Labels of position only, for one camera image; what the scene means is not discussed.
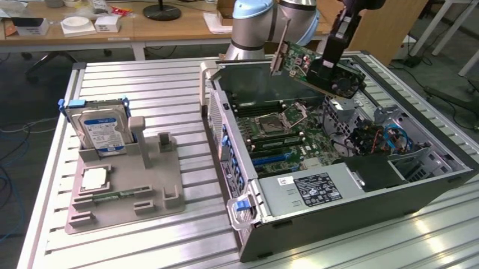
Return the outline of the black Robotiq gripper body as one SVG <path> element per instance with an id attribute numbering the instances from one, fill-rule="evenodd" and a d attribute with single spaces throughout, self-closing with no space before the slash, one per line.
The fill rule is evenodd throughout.
<path id="1" fill-rule="evenodd" d="M 356 16 L 362 10 L 377 10 L 382 7 L 385 0 L 341 0 L 344 8 L 341 16 Z"/>

